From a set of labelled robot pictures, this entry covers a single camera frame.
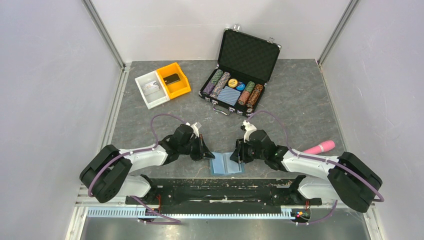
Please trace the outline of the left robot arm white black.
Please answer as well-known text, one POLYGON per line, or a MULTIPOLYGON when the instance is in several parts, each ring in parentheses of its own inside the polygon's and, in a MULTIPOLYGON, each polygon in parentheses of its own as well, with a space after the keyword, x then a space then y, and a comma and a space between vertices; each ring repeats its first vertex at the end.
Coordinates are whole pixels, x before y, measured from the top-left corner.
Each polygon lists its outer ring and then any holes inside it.
POLYGON ((193 161, 214 159, 199 133, 200 126, 198 122, 181 124, 173 134, 147 147, 119 149, 106 145, 82 170, 79 180, 87 187, 88 196, 101 204, 116 196, 136 196, 151 204, 157 198, 157 190, 147 176, 135 175, 136 172, 170 164, 181 155, 193 161))

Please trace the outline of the blue card holder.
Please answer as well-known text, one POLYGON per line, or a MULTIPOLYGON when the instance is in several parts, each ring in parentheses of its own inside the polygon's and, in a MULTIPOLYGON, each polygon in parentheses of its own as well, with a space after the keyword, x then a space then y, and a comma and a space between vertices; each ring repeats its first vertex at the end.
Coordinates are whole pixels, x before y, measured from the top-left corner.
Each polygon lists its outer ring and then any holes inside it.
POLYGON ((215 158, 210 159, 210 172, 212 176, 228 176, 245 172, 244 165, 230 160, 231 152, 212 152, 215 158))

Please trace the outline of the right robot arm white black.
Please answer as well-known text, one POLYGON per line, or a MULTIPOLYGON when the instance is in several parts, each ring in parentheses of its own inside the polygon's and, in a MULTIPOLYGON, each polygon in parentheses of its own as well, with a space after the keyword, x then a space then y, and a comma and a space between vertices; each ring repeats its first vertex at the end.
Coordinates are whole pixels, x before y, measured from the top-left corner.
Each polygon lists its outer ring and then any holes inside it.
POLYGON ((340 156, 303 153, 276 145, 264 130, 256 130, 247 140, 236 140, 230 160, 236 163, 263 160, 273 170, 304 174, 299 185, 288 191, 289 199, 295 204, 307 199, 332 199, 365 213, 372 202, 381 200, 377 193, 382 179, 351 152, 345 151, 340 156))

